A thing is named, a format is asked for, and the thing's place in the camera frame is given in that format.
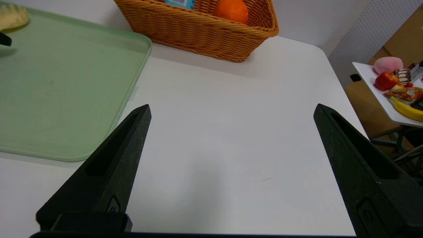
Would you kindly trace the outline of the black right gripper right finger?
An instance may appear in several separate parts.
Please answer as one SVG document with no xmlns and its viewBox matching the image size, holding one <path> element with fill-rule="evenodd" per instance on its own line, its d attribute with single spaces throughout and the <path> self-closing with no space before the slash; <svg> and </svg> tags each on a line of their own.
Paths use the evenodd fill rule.
<svg viewBox="0 0 423 238">
<path fill-rule="evenodd" d="M 313 113 L 358 237 L 421 237 L 423 189 L 334 109 Z"/>
</svg>

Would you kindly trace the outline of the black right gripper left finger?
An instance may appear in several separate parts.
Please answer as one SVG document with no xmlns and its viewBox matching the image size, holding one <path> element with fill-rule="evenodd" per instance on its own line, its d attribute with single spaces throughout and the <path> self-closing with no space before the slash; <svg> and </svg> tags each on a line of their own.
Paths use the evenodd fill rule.
<svg viewBox="0 0 423 238">
<path fill-rule="evenodd" d="M 147 132 L 148 104 L 138 107 L 37 211 L 42 232 L 130 232 L 126 214 Z"/>
</svg>

